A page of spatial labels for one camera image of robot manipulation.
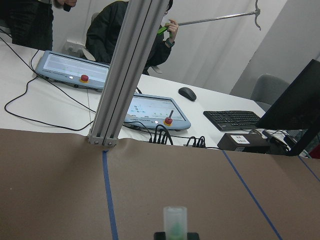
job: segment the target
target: blue painter's tape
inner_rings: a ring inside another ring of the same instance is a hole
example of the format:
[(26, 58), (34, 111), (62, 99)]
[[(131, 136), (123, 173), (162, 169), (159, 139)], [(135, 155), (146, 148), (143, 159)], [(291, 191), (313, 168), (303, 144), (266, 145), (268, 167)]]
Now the blue painter's tape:
[(237, 176), (239, 177), (240, 181), (242, 182), (242, 184), (244, 185), (245, 189), (248, 191), (248, 193), (250, 194), (251, 198), (253, 199), (253, 201), (255, 202), (255, 204), (257, 205), (257, 207), (259, 208), (259, 210), (261, 211), (261, 213), (263, 214), (264, 218), (266, 219), (266, 221), (269, 223), (270, 227), (272, 228), (272, 230), (274, 231), (274, 233), (277, 235), (277, 237), (279, 238), (279, 240), (282, 240), (283, 238), (280, 236), (278, 230), (276, 229), (276, 227), (274, 226), (274, 224), (271, 222), (270, 218), (268, 217), (268, 215), (266, 214), (266, 212), (264, 211), (264, 209), (262, 208), (262, 206), (260, 205), (260, 203), (258, 202), (258, 200), (256, 199), (255, 195), (253, 194), (253, 192), (250, 190), (250, 188), (248, 187), (248, 185), (246, 184), (245, 180), (243, 179), (243, 177), (240, 175), (240, 173), (238, 172), (238, 170), (236, 169), (235, 165), (233, 164), (233, 162), (230, 160), (229, 156), (227, 155), (227, 153), (223, 150), (222, 151), (223, 154), (225, 155), (226, 159), (228, 160), (228, 162), (230, 163), (231, 167), (233, 168), (234, 172), (237, 174)]
[(308, 166), (308, 164), (300, 157), (298, 156), (301, 162), (306, 166), (307, 169), (312, 173), (312, 175), (320, 182), (320, 178), (312, 171), (312, 169)]
[(117, 223), (116, 223), (116, 216), (115, 216), (115, 210), (114, 210), (114, 203), (112, 201), (111, 186), (110, 186), (110, 180), (109, 180), (107, 152), (108, 151), (102, 152), (102, 165), (103, 165), (106, 200), (108, 203), (112, 240), (119, 240)]

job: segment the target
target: black keyboard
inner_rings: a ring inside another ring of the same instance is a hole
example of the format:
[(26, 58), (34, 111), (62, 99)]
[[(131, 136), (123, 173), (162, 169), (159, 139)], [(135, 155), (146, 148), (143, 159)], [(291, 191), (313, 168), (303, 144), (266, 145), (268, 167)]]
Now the black keyboard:
[(220, 131), (256, 129), (260, 120), (253, 111), (204, 111), (203, 115)]

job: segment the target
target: white desk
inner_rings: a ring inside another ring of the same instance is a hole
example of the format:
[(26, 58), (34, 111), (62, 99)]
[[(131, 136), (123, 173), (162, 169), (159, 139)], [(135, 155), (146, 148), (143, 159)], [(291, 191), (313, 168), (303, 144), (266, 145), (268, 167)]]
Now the white desk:
[[(36, 50), (11, 44), (13, 49), (29, 63)], [(67, 129), (45, 126), (41, 123), (34, 123), (12, 116), (4, 111), (5, 104), (25, 91), (26, 83), (35, 75), (30, 69), (3, 43), (0, 42), (0, 74), (2, 87), (0, 89), (1, 102), (1, 126), (3, 129), (16, 129), (34, 132), (48, 133), (78, 133), (86, 136), (90, 126), (74, 132)], [(42, 55), (40, 51), (33, 60), (35, 67)], [(99, 104), (101, 93), (94, 90), (76, 89), (62, 83), (55, 83), (71, 97), (75, 98), (85, 106), (96, 110)], [(138, 84), (144, 94), (157, 95), (173, 98), (191, 122), (191, 128), (185, 131), (173, 131), (174, 136), (199, 138), (205, 137), (208, 147), (216, 147), (224, 135), (214, 127), (203, 115), (203, 111), (223, 110), (249, 110), (262, 116), (264, 111), (252, 100), (240, 98), (224, 93), (219, 93), (199, 87), (164, 80), (152, 76), (142, 75)], [(197, 99), (191, 102), (178, 94), (181, 87), (190, 87)], [(29, 85), (28, 93), (8, 106), (8, 109), (24, 117), (37, 119), (43, 122), (66, 126), (73, 129), (80, 129), (94, 119), (95, 114), (77, 104), (65, 96), (57, 88), (42, 79), (36, 79)], [(119, 138), (134, 138), (147, 141), (150, 135), (123, 127)], [(187, 139), (173, 138), (175, 145), (187, 143)]]

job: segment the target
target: metal frame profile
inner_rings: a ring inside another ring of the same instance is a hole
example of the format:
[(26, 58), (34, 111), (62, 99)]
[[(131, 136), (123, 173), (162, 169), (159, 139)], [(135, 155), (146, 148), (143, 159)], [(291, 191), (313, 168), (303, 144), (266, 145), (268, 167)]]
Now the metal frame profile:
[(88, 138), (115, 146), (169, 0), (130, 0)]

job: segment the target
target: person's hand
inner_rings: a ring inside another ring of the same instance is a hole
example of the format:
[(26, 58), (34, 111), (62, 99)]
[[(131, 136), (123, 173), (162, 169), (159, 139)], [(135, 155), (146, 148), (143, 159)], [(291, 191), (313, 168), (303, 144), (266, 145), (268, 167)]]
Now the person's hand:
[(77, 0), (65, 0), (64, 2), (73, 8), (76, 5)]
[(63, 6), (65, 3), (71, 7), (74, 7), (77, 3), (77, 0), (54, 0), (55, 3), (58, 3), (60, 6)]
[(170, 23), (166, 23), (165, 26), (168, 27), (167, 31), (170, 33), (169, 41), (173, 43), (176, 39), (179, 25), (174, 19), (169, 19)]

